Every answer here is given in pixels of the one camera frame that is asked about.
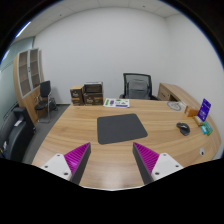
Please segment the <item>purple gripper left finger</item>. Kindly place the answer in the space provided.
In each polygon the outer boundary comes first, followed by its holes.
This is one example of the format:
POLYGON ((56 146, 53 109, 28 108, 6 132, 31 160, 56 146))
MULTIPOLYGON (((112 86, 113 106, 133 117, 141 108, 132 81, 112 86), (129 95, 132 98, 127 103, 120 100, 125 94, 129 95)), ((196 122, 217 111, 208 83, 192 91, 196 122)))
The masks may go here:
POLYGON ((79 184, 91 154, 91 144, 86 143, 67 154, 56 154, 42 169, 65 180, 79 184))

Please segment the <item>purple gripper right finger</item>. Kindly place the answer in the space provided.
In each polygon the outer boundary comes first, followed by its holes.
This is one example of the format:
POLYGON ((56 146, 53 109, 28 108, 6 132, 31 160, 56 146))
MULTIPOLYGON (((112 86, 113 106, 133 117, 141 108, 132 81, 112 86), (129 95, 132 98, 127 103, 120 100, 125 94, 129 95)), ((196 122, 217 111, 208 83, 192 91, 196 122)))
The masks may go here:
POLYGON ((136 142, 133 143, 133 155, 145 185, 183 168, 183 166, 169 154, 158 154, 136 142))

